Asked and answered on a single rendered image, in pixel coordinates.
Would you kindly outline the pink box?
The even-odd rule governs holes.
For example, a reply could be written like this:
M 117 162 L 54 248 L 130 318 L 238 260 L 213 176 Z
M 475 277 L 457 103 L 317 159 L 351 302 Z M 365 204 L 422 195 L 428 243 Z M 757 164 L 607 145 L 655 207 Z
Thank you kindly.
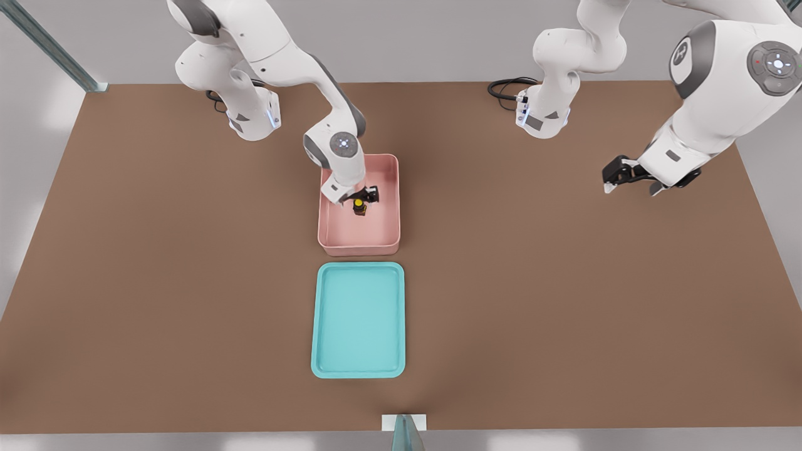
M 317 238 L 333 257 L 392 255 L 400 240 L 398 159 L 392 154 L 367 154 L 366 185 L 377 186 L 379 202 L 364 216 L 353 214 L 352 203 L 330 203 L 321 194 Z

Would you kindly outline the pale blue-green tray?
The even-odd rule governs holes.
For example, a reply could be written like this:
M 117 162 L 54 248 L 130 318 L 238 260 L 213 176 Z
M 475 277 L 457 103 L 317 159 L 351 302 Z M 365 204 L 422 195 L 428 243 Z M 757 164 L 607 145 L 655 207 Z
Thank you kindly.
M 396 262 L 329 262 L 317 274 L 310 368 L 321 379 L 400 376 L 405 273 Z

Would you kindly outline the silver frame post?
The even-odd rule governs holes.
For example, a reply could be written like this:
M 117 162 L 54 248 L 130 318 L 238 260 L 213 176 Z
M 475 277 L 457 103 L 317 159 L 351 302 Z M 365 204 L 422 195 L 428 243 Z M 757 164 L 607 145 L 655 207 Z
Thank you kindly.
M 426 414 L 382 415 L 382 431 L 392 432 L 390 451 L 426 451 L 419 434 L 426 430 Z
M 95 80 L 17 0 L 0 0 L 0 12 L 5 14 L 39 49 L 42 49 L 83 91 L 86 93 L 108 91 L 109 84 Z

